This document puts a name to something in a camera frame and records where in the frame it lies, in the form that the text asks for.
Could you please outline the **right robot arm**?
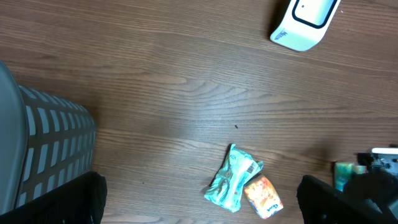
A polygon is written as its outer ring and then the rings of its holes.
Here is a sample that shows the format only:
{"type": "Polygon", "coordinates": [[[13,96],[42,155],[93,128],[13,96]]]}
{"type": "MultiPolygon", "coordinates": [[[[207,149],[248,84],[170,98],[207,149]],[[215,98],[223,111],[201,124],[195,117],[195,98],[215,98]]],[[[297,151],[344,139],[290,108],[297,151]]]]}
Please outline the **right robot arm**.
{"type": "Polygon", "coordinates": [[[397,220],[397,148],[372,148],[357,154],[354,169],[343,192],[365,203],[391,221],[397,220]]]}

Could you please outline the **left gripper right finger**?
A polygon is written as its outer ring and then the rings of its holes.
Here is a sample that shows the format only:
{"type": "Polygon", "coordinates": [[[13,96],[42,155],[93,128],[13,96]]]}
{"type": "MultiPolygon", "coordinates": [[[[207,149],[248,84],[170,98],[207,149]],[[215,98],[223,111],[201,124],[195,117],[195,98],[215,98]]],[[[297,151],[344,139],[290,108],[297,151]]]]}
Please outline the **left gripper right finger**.
{"type": "Polygon", "coordinates": [[[312,175],[303,176],[297,188],[297,200],[304,224],[397,223],[312,175]]]}

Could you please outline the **teal snack bar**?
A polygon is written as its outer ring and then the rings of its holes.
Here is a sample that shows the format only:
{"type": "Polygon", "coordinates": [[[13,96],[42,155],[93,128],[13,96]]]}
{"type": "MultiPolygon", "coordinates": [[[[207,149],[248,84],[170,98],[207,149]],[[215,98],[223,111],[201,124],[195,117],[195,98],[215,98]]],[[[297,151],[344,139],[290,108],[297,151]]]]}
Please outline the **teal snack bar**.
{"type": "Polygon", "coordinates": [[[257,162],[252,155],[230,145],[223,165],[215,175],[210,188],[204,197],[230,212],[241,208],[241,197],[244,185],[257,175],[264,163],[257,162]]]}

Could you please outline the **small teal white carton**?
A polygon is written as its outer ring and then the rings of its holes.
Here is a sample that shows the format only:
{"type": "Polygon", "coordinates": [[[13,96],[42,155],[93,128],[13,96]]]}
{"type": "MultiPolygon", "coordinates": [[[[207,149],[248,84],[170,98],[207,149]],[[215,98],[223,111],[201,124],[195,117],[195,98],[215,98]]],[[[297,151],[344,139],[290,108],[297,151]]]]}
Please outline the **small teal white carton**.
{"type": "Polygon", "coordinates": [[[336,162],[334,165],[334,188],[344,191],[345,185],[355,176],[365,174],[368,168],[354,162],[336,162]]]}

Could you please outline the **orange snack packet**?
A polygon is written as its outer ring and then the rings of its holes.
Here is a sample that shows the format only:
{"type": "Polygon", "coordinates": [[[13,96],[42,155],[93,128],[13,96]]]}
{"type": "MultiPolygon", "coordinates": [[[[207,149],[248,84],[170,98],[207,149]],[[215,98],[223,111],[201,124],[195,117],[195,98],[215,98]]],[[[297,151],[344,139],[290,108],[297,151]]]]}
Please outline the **orange snack packet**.
{"type": "Polygon", "coordinates": [[[276,189],[262,174],[244,186],[244,194],[262,219],[267,219],[284,208],[276,189]]]}

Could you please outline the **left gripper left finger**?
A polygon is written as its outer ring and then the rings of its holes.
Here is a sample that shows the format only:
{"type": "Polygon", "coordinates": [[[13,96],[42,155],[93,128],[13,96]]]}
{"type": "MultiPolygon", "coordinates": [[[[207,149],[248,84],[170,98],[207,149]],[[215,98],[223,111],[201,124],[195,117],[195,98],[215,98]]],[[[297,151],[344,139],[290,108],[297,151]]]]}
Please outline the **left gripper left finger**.
{"type": "Polygon", "coordinates": [[[1,224],[100,224],[107,193],[105,177],[90,171],[1,215],[1,224]]]}

